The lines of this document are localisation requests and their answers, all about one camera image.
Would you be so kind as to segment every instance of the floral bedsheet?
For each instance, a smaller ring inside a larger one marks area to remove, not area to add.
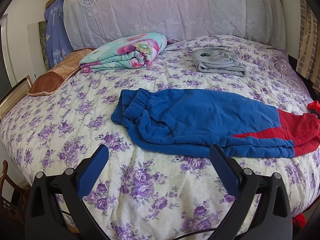
[[[192,50],[210,46],[234,51],[247,75],[196,72]],[[307,112],[306,105],[312,101],[284,51],[234,36],[178,42],[167,46],[149,67],[78,73],[54,95],[25,97],[0,123],[0,136],[29,183],[38,171],[61,174],[91,156],[100,144],[108,146],[109,161],[83,200],[113,239],[165,240],[217,227],[234,201],[207,159],[142,150],[124,127],[111,122],[120,91],[140,87],[152,92],[167,88],[229,91],[294,114]],[[257,174],[282,174],[292,215],[319,195],[318,150],[292,159],[236,160]],[[241,231],[249,226],[257,200]]]

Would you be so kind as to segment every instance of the checkered curtain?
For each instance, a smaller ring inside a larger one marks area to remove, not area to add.
[[[297,72],[314,84],[320,92],[320,25],[305,0],[300,0],[301,26]]]

